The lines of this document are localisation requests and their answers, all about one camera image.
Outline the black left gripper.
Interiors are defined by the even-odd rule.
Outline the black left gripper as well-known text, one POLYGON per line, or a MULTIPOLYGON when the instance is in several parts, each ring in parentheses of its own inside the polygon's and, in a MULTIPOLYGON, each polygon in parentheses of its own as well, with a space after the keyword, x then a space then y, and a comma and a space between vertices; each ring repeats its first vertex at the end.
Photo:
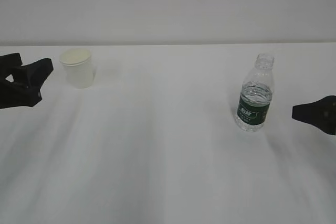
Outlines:
POLYGON ((34 107, 42 100, 41 87, 53 72, 50 58, 23 65, 20 53, 1 56, 1 109, 34 107), (13 82, 7 80, 12 76, 13 82))

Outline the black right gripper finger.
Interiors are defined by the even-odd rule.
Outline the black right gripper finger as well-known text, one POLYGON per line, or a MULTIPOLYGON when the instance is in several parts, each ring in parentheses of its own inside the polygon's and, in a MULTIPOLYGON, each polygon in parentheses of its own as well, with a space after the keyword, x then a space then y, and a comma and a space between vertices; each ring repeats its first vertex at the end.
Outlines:
POLYGON ((295 105, 292 107, 292 118, 335 135, 335 104, 335 96, 329 95, 316 102, 295 105))

